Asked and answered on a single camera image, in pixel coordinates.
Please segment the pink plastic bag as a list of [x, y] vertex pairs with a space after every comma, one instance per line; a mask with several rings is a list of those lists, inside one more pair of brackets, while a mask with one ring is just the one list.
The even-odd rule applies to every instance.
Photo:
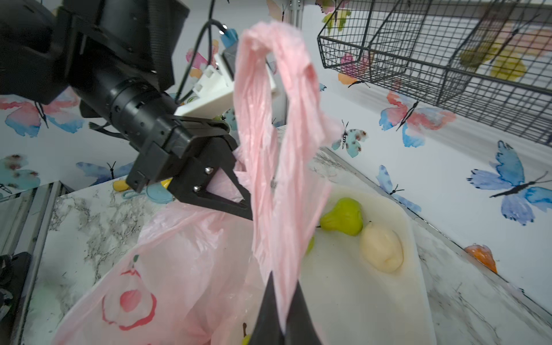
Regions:
[[64, 317], [54, 344], [319, 344], [299, 276], [331, 192], [309, 170], [341, 132], [300, 30], [259, 22], [237, 44], [239, 146], [218, 132], [134, 248]]

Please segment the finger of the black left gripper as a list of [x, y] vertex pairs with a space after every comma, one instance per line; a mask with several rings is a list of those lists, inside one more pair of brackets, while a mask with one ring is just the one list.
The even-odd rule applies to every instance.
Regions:
[[250, 192], [234, 173], [235, 142], [206, 142], [185, 159], [174, 177], [174, 196], [184, 203], [252, 219]]

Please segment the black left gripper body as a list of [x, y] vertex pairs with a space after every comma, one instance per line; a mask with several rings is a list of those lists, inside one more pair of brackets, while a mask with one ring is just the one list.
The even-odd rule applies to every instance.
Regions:
[[199, 156], [207, 144], [221, 138], [230, 150], [237, 148], [229, 126], [196, 117], [140, 116], [124, 130], [124, 137], [138, 151], [126, 184], [140, 192], [151, 183], [178, 176], [186, 162]]

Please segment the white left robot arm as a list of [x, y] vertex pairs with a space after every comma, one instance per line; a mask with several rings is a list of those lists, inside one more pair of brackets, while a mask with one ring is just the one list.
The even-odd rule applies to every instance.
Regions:
[[1, 93], [43, 106], [67, 88], [84, 117], [105, 119], [138, 156], [127, 184], [136, 192], [169, 181], [185, 204], [252, 218], [250, 192], [234, 174], [237, 148], [220, 116], [232, 105], [231, 47], [207, 67], [223, 86], [192, 103], [168, 95], [172, 55], [189, 15], [182, 1], [1, 3]]

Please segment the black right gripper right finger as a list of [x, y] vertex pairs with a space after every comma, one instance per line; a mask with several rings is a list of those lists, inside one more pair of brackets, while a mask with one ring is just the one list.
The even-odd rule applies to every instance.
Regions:
[[290, 305], [284, 334], [285, 345], [322, 345], [313, 326], [300, 283]]

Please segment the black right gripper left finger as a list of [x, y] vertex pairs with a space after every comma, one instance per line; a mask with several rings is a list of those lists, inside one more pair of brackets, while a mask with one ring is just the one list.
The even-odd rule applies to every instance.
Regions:
[[248, 345], [282, 344], [284, 344], [284, 334], [280, 328], [273, 274], [270, 273], [259, 315]]

